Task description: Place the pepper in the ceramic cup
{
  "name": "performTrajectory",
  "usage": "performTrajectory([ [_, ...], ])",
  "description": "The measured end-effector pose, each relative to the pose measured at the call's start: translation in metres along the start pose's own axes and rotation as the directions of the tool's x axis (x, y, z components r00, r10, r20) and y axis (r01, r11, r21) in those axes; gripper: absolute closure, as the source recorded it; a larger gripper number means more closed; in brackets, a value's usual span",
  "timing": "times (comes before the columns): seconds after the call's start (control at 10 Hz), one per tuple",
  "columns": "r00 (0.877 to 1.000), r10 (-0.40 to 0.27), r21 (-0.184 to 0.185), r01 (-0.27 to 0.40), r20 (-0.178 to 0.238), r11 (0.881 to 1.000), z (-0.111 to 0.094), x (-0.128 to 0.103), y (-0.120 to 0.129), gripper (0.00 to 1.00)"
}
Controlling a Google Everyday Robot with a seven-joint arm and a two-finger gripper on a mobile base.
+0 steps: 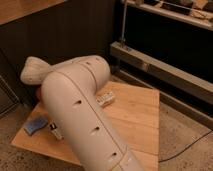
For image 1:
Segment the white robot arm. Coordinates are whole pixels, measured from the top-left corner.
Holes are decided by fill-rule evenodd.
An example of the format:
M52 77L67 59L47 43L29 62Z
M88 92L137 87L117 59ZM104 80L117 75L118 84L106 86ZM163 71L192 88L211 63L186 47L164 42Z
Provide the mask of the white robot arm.
M98 55L54 65L30 56L20 79L41 87L45 109L86 171L145 171L96 101L109 77L109 65Z

